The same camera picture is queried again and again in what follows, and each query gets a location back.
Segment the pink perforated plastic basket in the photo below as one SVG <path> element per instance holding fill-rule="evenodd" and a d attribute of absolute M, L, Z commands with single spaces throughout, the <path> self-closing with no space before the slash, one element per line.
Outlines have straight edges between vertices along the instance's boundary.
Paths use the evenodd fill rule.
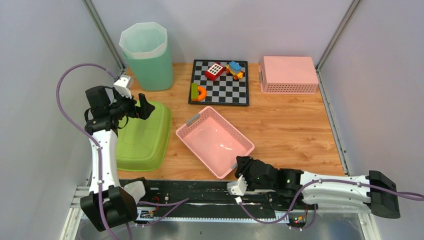
<path fill-rule="evenodd" d="M 175 131 L 181 142 L 217 178 L 237 167 L 236 157 L 248 156 L 255 145 L 212 106 L 206 106 Z"/>

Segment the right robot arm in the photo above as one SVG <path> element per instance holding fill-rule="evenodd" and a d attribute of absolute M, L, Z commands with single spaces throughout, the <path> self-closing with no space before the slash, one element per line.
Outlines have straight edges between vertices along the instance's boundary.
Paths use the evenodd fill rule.
<path fill-rule="evenodd" d="M 292 168 L 275 168 L 250 156 L 236 157 L 235 181 L 226 187 L 230 195 L 244 196 L 248 188 L 276 193 L 292 209 L 301 205 L 368 207 L 375 216 L 401 217 L 397 186 L 382 172 L 367 175 L 333 176 Z"/>

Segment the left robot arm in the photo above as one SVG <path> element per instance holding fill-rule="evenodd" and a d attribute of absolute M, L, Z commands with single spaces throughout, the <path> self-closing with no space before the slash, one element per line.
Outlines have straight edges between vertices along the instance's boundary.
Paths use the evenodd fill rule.
<path fill-rule="evenodd" d="M 89 194 L 80 200 L 80 206 L 93 226 L 103 232 L 113 227 L 135 221 L 137 204 L 149 206 L 153 193 L 145 188 L 143 177 L 121 185 L 117 172 L 117 143 L 119 122 L 122 119 L 147 120 L 155 107 L 139 94 L 137 105 L 129 87 L 111 87 L 114 102 L 107 93 L 107 86 L 86 90 L 89 108 L 84 112 L 85 133 L 92 148 L 92 179 L 94 185 Z"/>

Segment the large green plastic container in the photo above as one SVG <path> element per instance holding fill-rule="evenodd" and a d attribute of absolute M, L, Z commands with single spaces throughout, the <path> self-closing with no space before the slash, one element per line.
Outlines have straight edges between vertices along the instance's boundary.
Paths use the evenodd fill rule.
<path fill-rule="evenodd" d="M 163 103 L 150 102 L 155 110 L 148 119 L 124 118 L 119 122 L 116 164 L 119 170 L 149 172 L 162 164 L 169 142 L 172 111 Z"/>

